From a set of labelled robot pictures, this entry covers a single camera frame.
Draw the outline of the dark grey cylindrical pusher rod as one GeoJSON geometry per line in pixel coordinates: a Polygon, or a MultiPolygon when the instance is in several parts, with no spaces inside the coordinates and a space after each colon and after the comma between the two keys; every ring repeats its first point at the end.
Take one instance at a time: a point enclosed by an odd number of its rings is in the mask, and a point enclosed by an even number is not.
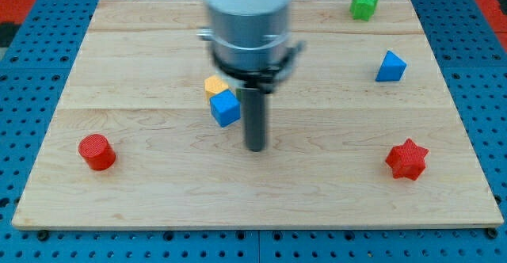
{"type": "Polygon", "coordinates": [[[242,118],[246,147],[259,152],[265,148],[265,95],[257,88],[242,89],[242,118]]]}

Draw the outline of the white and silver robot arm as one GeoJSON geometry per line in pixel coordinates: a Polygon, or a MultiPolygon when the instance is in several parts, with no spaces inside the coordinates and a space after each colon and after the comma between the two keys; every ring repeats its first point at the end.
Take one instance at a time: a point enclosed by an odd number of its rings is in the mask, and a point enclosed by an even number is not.
{"type": "Polygon", "coordinates": [[[293,72],[304,44],[290,45],[292,0],[204,0],[215,69],[240,90],[245,145],[262,151],[267,136],[267,95],[293,72]]]}

